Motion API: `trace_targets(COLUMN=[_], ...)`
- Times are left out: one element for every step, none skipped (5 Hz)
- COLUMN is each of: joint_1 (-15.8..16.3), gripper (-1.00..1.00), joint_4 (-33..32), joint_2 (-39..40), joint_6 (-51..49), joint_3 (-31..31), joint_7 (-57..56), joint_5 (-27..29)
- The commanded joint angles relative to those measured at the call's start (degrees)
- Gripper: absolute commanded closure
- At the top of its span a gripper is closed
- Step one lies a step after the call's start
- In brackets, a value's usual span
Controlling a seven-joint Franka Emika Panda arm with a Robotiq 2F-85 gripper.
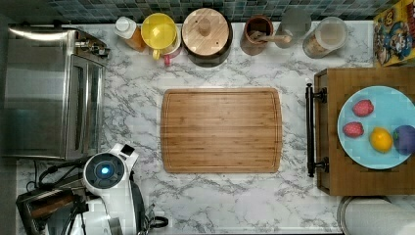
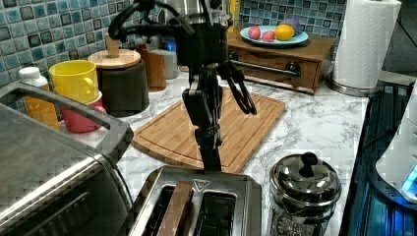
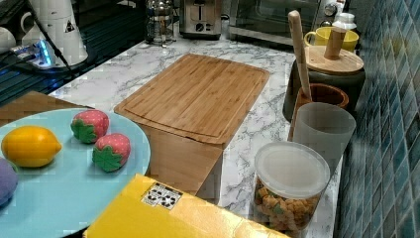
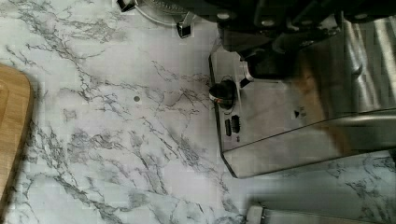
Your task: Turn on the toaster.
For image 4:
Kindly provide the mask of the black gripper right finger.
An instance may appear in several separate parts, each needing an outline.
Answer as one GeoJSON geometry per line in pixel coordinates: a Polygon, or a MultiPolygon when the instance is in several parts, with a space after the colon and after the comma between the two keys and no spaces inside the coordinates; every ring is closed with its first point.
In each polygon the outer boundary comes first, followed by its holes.
{"type": "Polygon", "coordinates": [[[239,82],[241,88],[256,79],[282,80],[290,76],[297,53],[315,40],[309,33],[282,34],[269,44],[255,49],[243,61],[247,73],[239,82]]]}

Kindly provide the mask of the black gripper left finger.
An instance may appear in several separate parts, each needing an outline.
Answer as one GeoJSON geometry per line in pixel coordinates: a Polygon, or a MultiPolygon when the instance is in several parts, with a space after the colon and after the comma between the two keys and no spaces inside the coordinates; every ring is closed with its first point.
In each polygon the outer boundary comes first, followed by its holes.
{"type": "Polygon", "coordinates": [[[218,31],[223,48],[236,52],[242,61],[263,60],[277,37],[275,30],[235,31],[219,26],[218,31]]]}

